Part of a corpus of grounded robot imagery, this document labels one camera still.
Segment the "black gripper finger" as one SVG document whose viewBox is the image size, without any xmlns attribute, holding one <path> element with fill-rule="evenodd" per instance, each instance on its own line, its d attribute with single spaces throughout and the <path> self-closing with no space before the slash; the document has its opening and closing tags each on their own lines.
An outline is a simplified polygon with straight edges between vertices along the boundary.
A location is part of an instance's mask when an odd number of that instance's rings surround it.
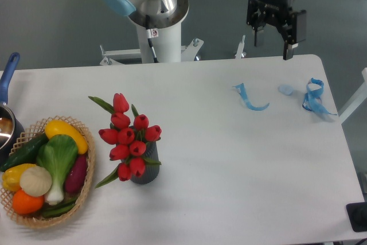
<svg viewBox="0 0 367 245">
<path fill-rule="evenodd" d="M 280 28 L 280 34 L 284 41 L 283 60 L 289 60 L 293 58 L 294 49 L 298 46 L 297 29 L 292 25 L 284 24 Z"/>
<path fill-rule="evenodd" d="M 264 44 L 264 26 L 253 28 L 254 46 L 263 46 Z"/>
</svg>

